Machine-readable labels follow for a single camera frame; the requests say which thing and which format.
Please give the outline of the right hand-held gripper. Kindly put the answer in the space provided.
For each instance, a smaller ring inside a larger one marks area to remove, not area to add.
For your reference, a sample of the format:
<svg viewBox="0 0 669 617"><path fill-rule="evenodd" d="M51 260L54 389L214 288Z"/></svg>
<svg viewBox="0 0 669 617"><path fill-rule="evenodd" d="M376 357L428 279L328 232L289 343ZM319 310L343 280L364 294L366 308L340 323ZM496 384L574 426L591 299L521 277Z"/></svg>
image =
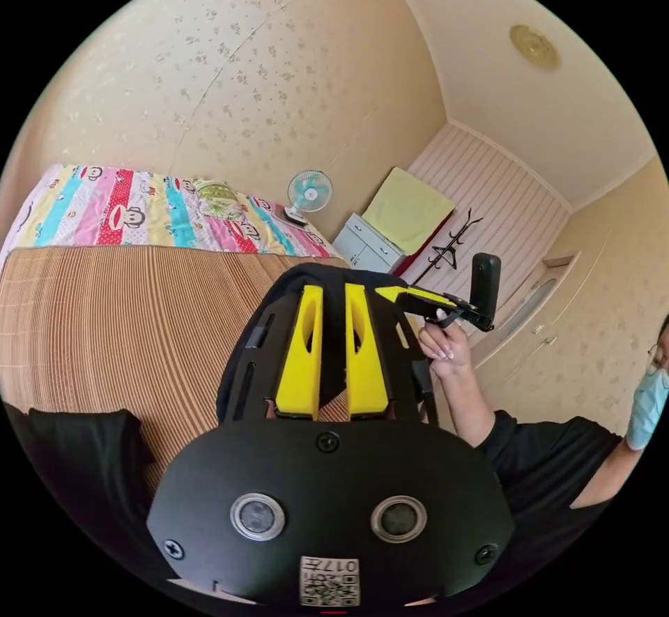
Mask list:
<svg viewBox="0 0 669 617"><path fill-rule="evenodd" d="M375 292L404 312L421 316L426 322L447 328L457 319L489 333L494 329L493 317L460 298L441 296L417 287L376 287Z"/></svg>

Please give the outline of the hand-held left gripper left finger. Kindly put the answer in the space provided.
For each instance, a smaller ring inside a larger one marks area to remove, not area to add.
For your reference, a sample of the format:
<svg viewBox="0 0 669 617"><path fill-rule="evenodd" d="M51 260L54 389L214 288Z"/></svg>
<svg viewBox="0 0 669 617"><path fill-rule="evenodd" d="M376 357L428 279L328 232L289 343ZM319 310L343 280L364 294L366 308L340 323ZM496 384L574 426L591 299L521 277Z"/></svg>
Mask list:
<svg viewBox="0 0 669 617"><path fill-rule="evenodd" d="M323 342L323 289L306 285L275 396L280 416L318 418Z"/></svg>

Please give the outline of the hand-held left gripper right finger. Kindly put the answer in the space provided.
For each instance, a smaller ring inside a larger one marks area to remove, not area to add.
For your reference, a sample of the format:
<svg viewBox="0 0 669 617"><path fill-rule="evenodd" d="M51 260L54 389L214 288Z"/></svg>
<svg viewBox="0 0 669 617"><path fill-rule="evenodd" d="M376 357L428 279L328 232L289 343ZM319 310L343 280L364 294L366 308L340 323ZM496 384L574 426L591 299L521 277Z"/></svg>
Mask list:
<svg viewBox="0 0 669 617"><path fill-rule="evenodd" d="M390 401L367 293L360 284L344 290L348 419L383 417Z"/></svg>

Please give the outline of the person's right hand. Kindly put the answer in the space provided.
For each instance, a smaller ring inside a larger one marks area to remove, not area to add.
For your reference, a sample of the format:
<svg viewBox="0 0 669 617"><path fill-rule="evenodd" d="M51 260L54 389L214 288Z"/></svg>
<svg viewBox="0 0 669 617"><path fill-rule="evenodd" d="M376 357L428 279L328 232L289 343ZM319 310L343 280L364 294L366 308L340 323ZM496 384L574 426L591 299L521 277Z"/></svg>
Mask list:
<svg viewBox="0 0 669 617"><path fill-rule="evenodd" d="M460 319L454 319L445 328L438 323L426 322L418 333L418 342L439 379L462 379L473 375L468 336Z"/></svg>

